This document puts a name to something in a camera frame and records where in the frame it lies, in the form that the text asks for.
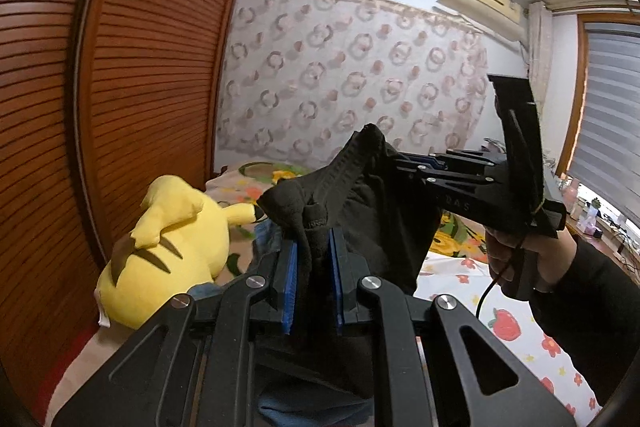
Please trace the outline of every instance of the wooden window frame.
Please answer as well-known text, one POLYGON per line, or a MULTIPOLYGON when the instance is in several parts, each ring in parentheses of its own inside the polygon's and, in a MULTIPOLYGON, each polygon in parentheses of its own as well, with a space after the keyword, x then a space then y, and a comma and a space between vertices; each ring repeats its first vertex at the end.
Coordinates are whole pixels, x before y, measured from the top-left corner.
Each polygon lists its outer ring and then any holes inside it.
POLYGON ((589 78, 589 36, 585 29, 588 23, 623 23, 640 26, 640 14, 635 13, 581 13, 578 14, 578 69, 575 75, 574 105, 571 109, 569 127, 564 138, 562 153, 558 160, 556 175, 565 174, 571 166, 574 158, 575 146, 580 134, 580 124, 582 123, 582 111, 584 110, 584 100, 587 93, 587 80, 589 78))

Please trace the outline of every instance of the patterned curtain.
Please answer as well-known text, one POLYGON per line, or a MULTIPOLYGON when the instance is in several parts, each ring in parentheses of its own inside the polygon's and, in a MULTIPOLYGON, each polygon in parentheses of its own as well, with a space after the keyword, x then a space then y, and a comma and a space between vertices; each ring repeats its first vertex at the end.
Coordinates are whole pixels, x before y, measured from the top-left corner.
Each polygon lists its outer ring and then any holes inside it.
POLYGON ((484 108, 473 28, 386 0, 238 0, 218 145, 310 168, 372 122, 404 152, 463 148, 484 108))

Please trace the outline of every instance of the metal screw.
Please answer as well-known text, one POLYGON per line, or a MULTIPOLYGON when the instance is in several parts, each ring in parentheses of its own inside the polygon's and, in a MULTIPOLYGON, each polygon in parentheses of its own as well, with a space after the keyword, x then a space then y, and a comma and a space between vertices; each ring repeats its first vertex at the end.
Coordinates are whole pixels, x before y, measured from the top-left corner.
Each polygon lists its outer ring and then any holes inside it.
POLYGON ((249 288, 262 288, 266 283, 267 281, 262 275, 252 275, 246 279, 246 285, 249 288))
POLYGON ((382 286, 382 281, 377 277, 369 275, 362 278, 362 285, 369 290, 377 290, 378 288, 380 288, 380 286, 382 286))
POLYGON ((171 306, 177 310, 186 308, 191 304, 191 297, 186 293, 180 293, 171 297, 171 306))
POLYGON ((458 305, 458 301, 453 295, 440 295, 436 302, 443 310, 452 310, 458 305))

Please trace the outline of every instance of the white tag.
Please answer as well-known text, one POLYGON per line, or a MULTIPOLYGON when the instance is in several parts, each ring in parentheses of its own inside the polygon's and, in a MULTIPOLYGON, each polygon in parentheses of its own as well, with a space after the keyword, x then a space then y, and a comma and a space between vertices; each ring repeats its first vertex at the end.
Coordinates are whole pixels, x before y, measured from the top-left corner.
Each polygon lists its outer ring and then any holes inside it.
POLYGON ((109 315, 107 315, 107 312, 104 311, 104 307, 102 305, 102 301, 100 301, 100 290, 98 290, 98 288, 96 288, 94 290, 94 298, 95 298, 95 302, 96 304, 98 304, 98 311, 100 313, 100 318, 98 319, 98 324, 104 328, 110 328, 111 327, 111 321, 109 320, 109 315))

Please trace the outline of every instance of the strawberry pattern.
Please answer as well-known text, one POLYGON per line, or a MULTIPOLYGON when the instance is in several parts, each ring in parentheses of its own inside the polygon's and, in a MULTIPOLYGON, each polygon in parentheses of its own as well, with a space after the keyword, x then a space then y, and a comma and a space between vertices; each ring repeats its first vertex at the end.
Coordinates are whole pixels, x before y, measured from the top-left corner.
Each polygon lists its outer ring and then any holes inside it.
POLYGON ((540 383, 542 383, 542 385, 544 385, 550 393, 554 392, 554 383, 547 377, 540 380, 540 383))
POLYGON ((494 320, 487 325, 494 330, 496 337, 504 341, 512 342, 522 334, 518 321, 507 310, 494 308, 494 320))

